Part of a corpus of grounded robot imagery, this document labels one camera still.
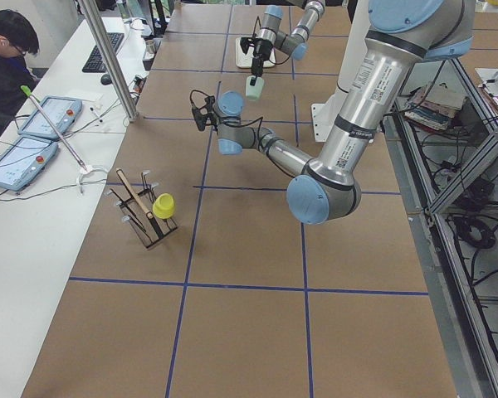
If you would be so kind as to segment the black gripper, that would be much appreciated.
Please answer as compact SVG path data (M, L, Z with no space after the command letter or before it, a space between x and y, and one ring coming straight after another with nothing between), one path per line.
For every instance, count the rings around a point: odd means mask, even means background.
M273 45L270 41L259 37L241 37L239 48L242 54L248 58L251 57L251 74L250 85L257 83L258 77L262 77L264 65L271 58Z

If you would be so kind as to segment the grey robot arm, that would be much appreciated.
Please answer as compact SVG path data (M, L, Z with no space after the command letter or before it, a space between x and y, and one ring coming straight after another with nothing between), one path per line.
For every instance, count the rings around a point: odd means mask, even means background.
M244 55L251 54L251 74L247 78L246 88L256 91L263 87L264 65L271 62L271 54L278 50L286 59L301 60L307 52L307 41L315 25L325 14L324 1L294 1L304 12L291 32L281 30L283 10L278 5L267 5L262 19L257 19L251 36L240 40Z
M256 122L243 124L245 99L263 87L263 65L272 50L300 58L323 17L321 2L304 4L304 15L291 33L280 29L282 11L266 8L254 47L245 94L228 91L210 102L208 115L217 130L222 154L255 149L277 167L291 172L286 190L291 213L305 224L321 224L352 213L361 200L354 168L378 124L390 110L408 72L419 62L464 55L471 46L475 4L472 1L357 2L349 43L363 39L364 58L341 108L334 113L325 144L316 157L303 153Z

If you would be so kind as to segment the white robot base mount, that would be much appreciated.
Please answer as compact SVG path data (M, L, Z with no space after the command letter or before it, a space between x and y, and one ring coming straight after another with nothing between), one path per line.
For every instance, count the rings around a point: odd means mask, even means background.
M324 102L311 105L312 125L314 139L318 143L324 143L334 125L334 120L349 93L354 82L357 69L339 73L335 92Z

